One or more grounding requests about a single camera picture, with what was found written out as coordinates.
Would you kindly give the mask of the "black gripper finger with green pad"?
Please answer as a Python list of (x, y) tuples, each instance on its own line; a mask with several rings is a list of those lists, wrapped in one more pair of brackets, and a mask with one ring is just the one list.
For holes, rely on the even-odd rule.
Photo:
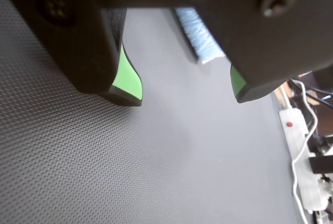
[(252, 97), (332, 64), (332, 0), (198, 0), (197, 11)]
[(125, 8), (99, 0), (11, 0), (51, 58), (81, 93), (125, 107), (143, 100), (122, 36)]

